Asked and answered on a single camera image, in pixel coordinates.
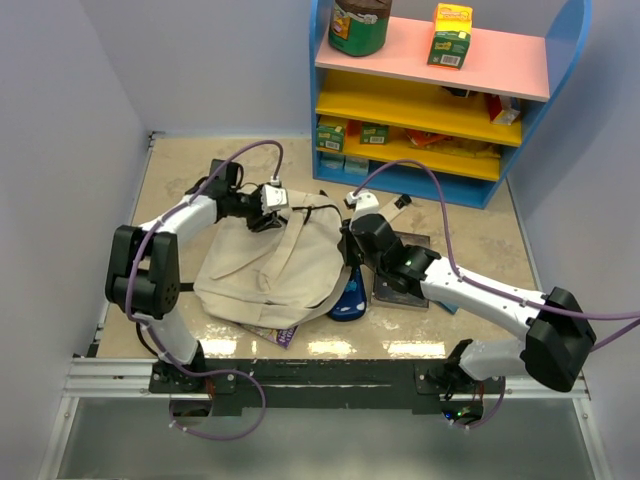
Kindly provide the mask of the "beige canvas backpack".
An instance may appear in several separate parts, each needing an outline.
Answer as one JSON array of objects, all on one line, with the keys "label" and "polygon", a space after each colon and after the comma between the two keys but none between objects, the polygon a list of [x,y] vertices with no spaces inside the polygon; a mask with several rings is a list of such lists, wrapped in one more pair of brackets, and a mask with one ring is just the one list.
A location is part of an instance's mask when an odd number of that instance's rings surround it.
[{"label": "beige canvas backpack", "polygon": [[227,217],[194,282],[212,318],[284,330],[327,314],[347,286],[351,268],[339,250],[342,212],[327,196],[290,190],[281,225],[254,233]]}]

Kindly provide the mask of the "small blue notebook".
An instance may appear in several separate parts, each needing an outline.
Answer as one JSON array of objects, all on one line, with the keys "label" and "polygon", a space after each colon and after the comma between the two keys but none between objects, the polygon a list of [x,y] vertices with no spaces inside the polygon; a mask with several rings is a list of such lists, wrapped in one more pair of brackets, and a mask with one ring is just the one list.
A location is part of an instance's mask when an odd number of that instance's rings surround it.
[{"label": "small blue notebook", "polygon": [[431,300],[431,303],[434,303],[436,306],[440,307],[450,315],[455,315],[459,310],[459,307],[457,305],[451,303],[436,300]]}]

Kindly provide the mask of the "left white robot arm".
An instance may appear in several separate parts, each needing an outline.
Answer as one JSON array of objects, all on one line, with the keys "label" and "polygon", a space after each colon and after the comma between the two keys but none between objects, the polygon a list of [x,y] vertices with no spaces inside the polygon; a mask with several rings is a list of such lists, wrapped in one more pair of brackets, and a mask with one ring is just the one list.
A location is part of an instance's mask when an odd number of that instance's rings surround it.
[{"label": "left white robot arm", "polygon": [[105,281],[105,296],[134,324],[138,339],[155,353],[152,391],[202,393],[207,383],[249,379],[237,369],[215,369],[178,308],[183,291],[180,249],[225,218],[240,218],[252,229],[274,222],[287,197],[279,180],[244,191],[243,167],[215,159],[180,200],[155,219],[116,228]]}]

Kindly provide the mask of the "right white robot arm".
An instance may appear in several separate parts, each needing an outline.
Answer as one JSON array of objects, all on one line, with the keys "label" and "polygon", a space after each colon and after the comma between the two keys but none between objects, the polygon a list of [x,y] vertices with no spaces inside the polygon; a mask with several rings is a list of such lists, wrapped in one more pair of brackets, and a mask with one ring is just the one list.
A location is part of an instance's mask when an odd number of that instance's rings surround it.
[{"label": "right white robot arm", "polygon": [[509,332],[508,340],[459,342],[435,380],[459,393],[491,377],[527,374],[541,385],[570,391],[596,343],[575,296],[555,287],[544,293],[471,278],[449,258],[404,243],[380,214],[344,221],[347,263],[365,265],[392,290],[454,305]]}]

